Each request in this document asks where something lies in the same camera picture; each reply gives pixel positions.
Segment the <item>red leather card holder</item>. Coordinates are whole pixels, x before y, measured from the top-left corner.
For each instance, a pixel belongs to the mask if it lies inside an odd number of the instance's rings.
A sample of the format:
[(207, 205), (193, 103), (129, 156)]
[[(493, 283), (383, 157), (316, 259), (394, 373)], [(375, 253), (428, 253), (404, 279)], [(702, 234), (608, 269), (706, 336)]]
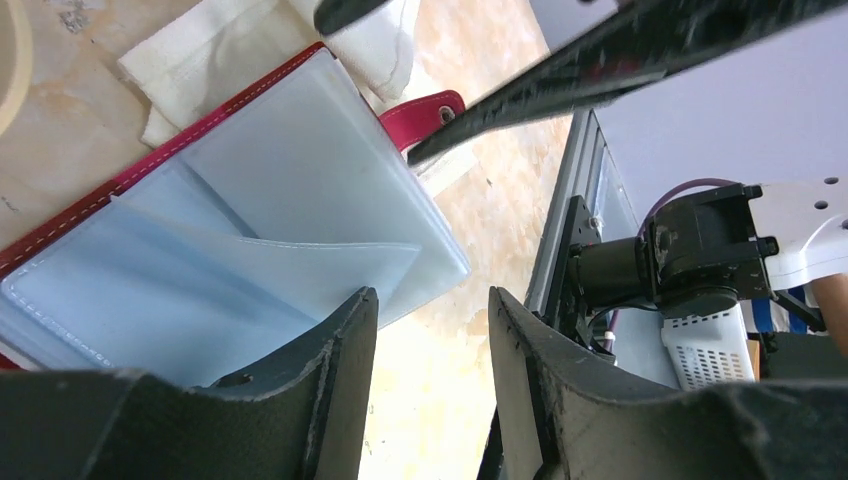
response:
[(372, 287), (389, 325), (469, 260), (404, 150), (464, 110), (376, 114), (316, 43), (7, 247), (5, 368), (207, 386)]

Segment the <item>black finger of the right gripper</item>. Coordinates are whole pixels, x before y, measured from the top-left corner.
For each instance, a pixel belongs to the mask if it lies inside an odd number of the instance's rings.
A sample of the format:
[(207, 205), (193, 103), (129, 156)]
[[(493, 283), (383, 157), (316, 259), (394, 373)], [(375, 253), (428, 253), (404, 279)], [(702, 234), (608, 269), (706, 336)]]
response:
[(411, 166), (478, 135), (609, 103), (802, 22), (822, 1), (633, 1), (411, 148)]

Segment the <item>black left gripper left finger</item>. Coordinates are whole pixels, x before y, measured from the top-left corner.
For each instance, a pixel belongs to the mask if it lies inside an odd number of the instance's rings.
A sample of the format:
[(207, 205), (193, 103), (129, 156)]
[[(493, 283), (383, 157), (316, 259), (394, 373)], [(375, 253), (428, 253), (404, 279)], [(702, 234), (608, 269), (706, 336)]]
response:
[(294, 341), (213, 385), (139, 369), (1, 376), (5, 479), (354, 479), (378, 297), (355, 292)]

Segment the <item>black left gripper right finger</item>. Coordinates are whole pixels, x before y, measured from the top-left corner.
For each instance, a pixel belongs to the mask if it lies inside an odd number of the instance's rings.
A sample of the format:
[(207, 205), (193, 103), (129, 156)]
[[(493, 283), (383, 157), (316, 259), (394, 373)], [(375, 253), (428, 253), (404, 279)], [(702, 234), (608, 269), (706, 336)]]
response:
[(843, 381), (682, 392), (633, 375), (489, 293), (503, 468), (510, 479), (843, 479)]

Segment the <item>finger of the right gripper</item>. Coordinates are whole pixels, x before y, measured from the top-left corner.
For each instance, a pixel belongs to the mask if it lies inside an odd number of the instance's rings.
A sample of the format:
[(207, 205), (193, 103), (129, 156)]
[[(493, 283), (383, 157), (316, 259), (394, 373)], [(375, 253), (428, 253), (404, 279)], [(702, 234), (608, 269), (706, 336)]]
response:
[(335, 34), (385, 3), (387, 0), (321, 0), (313, 14), (314, 27), (321, 35)]

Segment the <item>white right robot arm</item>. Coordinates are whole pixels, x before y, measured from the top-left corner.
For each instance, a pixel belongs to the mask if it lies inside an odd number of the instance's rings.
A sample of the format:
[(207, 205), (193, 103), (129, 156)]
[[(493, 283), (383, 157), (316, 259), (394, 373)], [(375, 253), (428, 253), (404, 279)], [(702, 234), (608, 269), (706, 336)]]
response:
[[(615, 14), (501, 85), (408, 154), (420, 165), (476, 136), (612, 102), (843, 8), (840, 1), (623, 1)], [(593, 324), (654, 308), (699, 324), (767, 298), (816, 330), (791, 289), (847, 267), (846, 183), (727, 186), (670, 201), (633, 237), (580, 229), (573, 196), (549, 299), (489, 293), (497, 408), (482, 479), (843, 479), (843, 380), (668, 388), (613, 364)]]

